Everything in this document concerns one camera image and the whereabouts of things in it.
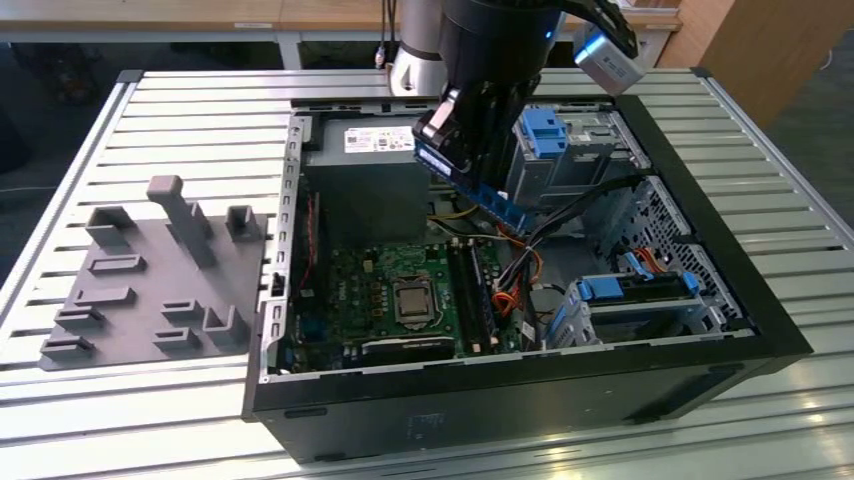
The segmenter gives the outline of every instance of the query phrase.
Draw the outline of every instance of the red wire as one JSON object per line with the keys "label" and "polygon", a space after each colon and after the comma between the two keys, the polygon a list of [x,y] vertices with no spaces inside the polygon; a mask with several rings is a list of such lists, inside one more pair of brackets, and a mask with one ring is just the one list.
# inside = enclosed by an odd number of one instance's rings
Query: red wire
{"label": "red wire", "polygon": [[302,286],[305,285],[305,281],[308,280],[308,275],[310,274],[310,266],[313,265],[314,259],[314,236],[312,232],[312,222],[314,208],[313,203],[310,201],[310,194],[308,195],[308,267],[305,267],[305,274],[302,275],[302,279],[298,282],[298,291],[302,291]]}

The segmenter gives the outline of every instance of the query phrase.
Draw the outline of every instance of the barcode label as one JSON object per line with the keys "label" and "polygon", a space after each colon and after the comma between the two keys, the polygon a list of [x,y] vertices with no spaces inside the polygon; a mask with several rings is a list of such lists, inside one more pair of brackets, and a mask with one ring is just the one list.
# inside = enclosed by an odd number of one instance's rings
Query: barcode label
{"label": "barcode label", "polygon": [[348,128],[344,153],[405,152],[415,150],[412,127]]}
{"label": "barcode label", "polygon": [[521,335],[528,337],[528,340],[535,341],[536,332],[533,331],[533,327],[528,322],[521,322]]}

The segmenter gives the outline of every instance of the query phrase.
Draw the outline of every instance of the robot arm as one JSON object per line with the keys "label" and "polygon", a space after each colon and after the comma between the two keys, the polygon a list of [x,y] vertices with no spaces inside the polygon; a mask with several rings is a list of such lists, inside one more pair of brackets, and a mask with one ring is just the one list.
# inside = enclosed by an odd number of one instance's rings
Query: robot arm
{"label": "robot arm", "polygon": [[591,24],[575,61],[609,95],[643,76],[633,33],[607,0],[443,0],[439,54],[447,68],[441,103],[417,121],[416,158],[455,186],[500,192],[513,122],[539,84],[561,15]]}

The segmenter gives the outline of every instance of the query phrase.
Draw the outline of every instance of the connector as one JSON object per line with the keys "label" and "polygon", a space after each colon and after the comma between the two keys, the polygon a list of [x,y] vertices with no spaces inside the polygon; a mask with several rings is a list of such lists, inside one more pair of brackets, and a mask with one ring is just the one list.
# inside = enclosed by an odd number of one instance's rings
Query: connector
{"label": "connector", "polygon": [[376,54],[373,55],[373,66],[377,70],[381,70],[385,65],[385,47],[381,45],[376,49]]}

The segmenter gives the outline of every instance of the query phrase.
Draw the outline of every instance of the aluminum extrusion table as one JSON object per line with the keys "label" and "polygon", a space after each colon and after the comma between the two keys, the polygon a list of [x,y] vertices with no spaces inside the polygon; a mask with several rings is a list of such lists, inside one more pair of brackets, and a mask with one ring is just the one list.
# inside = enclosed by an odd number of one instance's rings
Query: aluminum extrusion table
{"label": "aluminum extrusion table", "polygon": [[[38,370],[38,347],[89,244],[81,226],[92,208],[121,204],[133,218],[162,215],[144,201],[145,183],[177,174],[206,214],[240,203],[274,221],[288,99],[388,94],[372,71],[148,72],[120,80],[0,291],[2,478],[854,473],[854,235],[716,82],[687,70],[652,71],[628,93],[649,108],[815,354],[683,418],[300,467],[264,427],[238,419],[242,355]],[[599,92],[576,70],[547,71],[537,89]]]}

